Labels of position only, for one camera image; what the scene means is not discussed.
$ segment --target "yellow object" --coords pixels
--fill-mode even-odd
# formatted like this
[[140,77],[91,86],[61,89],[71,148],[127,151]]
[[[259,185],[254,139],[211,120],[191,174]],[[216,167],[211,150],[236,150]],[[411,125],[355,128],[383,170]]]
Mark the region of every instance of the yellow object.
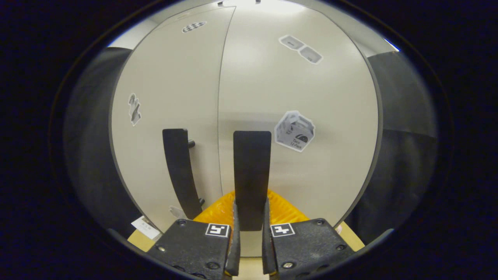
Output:
[[268,201],[270,202],[270,224],[297,223],[309,220],[299,209],[290,204],[283,197],[268,190]]
[[344,241],[348,244],[353,251],[358,251],[359,249],[365,247],[365,244],[361,241],[361,239],[356,235],[356,233],[346,224],[342,222],[339,224],[342,227],[341,233],[339,234]]
[[145,234],[139,230],[135,230],[129,237],[128,241],[133,245],[137,246],[140,250],[147,252],[152,246],[154,246],[155,241],[151,240]]
[[[202,211],[194,221],[234,226],[235,192],[228,193]],[[296,223],[309,220],[299,209],[277,193],[268,190],[270,202],[270,224]]]

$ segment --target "paper label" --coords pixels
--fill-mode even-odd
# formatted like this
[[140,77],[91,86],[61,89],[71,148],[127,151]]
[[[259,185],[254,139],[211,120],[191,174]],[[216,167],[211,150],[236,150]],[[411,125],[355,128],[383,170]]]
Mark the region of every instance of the paper label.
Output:
[[161,237],[161,232],[153,227],[150,222],[144,217],[136,219],[131,223],[136,229],[138,229],[145,236],[149,237],[153,241],[157,241]]
[[299,111],[287,111],[275,126],[275,142],[298,152],[303,152],[314,137],[313,122]]

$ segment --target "cabinet door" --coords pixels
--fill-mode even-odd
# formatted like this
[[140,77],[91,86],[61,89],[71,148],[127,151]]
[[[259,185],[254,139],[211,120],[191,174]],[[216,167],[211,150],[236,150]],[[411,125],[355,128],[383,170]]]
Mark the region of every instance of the cabinet door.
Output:
[[[222,196],[218,86],[235,8],[212,7],[150,33],[126,62],[112,102],[111,143],[122,181],[141,212],[163,232],[176,220],[169,207],[180,208],[164,156],[163,129],[188,130],[196,143],[190,157],[199,197],[210,205]],[[140,104],[135,125],[129,114],[131,94]]]
[[[285,35],[301,41],[301,48],[282,44]],[[308,60],[316,58],[307,57],[310,48],[322,56],[318,63]],[[303,152],[273,140],[268,188],[310,219],[337,224],[367,183],[378,130],[373,78],[348,36],[297,4],[238,6],[226,38],[219,99],[223,193],[234,190],[234,131],[273,134],[285,112],[298,110],[313,121],[315,137]],[[241,233],[242,256],[260,256],[260,236]]]

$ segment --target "bolt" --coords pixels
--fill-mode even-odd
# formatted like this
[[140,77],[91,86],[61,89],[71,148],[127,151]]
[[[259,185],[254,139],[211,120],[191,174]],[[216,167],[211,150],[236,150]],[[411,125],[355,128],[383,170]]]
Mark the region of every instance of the bolt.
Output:
[[291,268],[293,268],[293,267],[294,267],[294,263],[287,262],[287,263],[284,263],[284,264],[282,265],[282,267],[283,267],[283,268],[285,268],[285,269],[291,269]]
[[207,263],[206,266],[211,270],[217,270],[218,268],[220,268],[220,265],[215,262]]

